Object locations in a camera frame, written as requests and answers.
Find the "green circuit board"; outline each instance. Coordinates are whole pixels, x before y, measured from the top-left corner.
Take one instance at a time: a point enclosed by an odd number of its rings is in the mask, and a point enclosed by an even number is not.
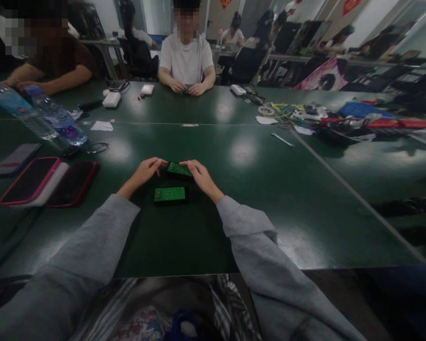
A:
[[[185,200],[184,187],[156,188],[154,201]]]
[[[186,175],[192,177],[193,174],[189,171],[187,166],[180,166],[179,163],[171,162],[169,163],[167,167],[168,172],[180,174],[180,175]]]

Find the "tape roll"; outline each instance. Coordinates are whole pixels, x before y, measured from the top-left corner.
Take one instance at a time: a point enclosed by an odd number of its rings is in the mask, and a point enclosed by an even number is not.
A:
[[[269,107],[260,107],[259,108],[259,113],[261,113],[262,115],[265,116],[272,116],[275,114],[275,111]]]

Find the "gray sweatshirt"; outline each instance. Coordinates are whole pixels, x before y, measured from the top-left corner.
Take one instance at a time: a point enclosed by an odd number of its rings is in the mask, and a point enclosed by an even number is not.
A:
[[[264,340],[364,340],[279,249],[261,211],[224,197],[217,205],[249,286]],[[0,309],[0,340],[67,340],[88,302],[114,275],[140,209],[109,199]]]

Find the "poster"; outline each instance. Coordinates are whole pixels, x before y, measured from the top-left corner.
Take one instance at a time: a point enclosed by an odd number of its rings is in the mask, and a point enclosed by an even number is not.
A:
[[[346,2],[344,3],[344,12],[342,16],[346,15],[348,12],[357,7],[360,2],[361,0],[346,0]]]
[[[222,8],[226,9],[227,5],[230,4],[232,0],[221,0]]]
[[[295,90],[341,90],[348,82],[342,77],[337,68],[336,56],[318,67],[308,78],[300,82]]]

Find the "bottle cap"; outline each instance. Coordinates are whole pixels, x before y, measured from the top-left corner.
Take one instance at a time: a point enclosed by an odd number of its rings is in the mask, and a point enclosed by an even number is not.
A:
[[[29,85],[25,87],[24,89],[27,92],[27,94],[29,94],[30,96],[38,96],[38,95],[44,94],[41,88],[37,86],[36,84]]]

